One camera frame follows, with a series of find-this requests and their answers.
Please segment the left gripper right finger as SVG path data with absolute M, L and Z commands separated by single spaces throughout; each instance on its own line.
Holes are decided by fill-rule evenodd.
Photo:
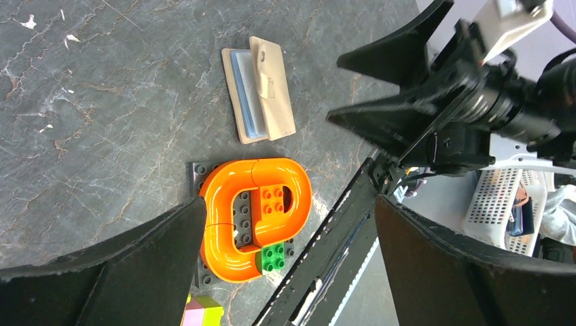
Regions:
M 400 325 L 574 325 L 575 267 L 499 249 L 384 196 L 375 222 Z

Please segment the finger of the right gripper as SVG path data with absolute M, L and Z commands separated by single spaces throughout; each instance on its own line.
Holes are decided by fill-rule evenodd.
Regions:
M 395 32 L 338 57 L 337 67 L 400 88 L 413 88 L 429 73 L 427 42 L 446 17 L 453 1 L 435 0 Z
M 415 88 L 400 94 L 332 109 L 326 120 L 394 158 L 406 158 L 438 130 L 441 113 L 455 97 L 455 89 Z

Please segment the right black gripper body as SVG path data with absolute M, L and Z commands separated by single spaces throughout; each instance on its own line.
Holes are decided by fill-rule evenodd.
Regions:
M 487 90 L 488 68 L 480 56 L 484 42 L 476 23 L 460 19 L 443 50 L 429 59 L 427 42 L 439 20 L 413 20 L 408 24 L 410 44 L 399 48 L 402 94 L 415 104 L 420 117 L 409 129 L 415 133 L 395 167 L 428 168 L 439 175 L 462 175 L 495 162 L 490 154 L 490 132 L 479 120 L 496 101 Z

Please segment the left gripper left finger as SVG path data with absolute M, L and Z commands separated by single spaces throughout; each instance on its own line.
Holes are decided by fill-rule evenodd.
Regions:
M 1 271 L 2 325 L 179 325 L 206 221 L 202 198 L 42 265 Z

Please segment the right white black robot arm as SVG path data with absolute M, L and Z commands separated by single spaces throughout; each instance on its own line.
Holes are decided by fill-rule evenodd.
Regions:
M 397 168 L 439 175 L 503 168 L 524 145 L 556 173 L 575 173 L 575 51 L 538 80 L 516 71 L 512 45 L 554 18 L 551 1 L 487 1 L 430 60 L 427 43 L 453 6 L 433 1 L 395 32 L 345 53 L 337 65 L 399 86 L 399 94 L 331 110 L 327 120 L 379 147 Z

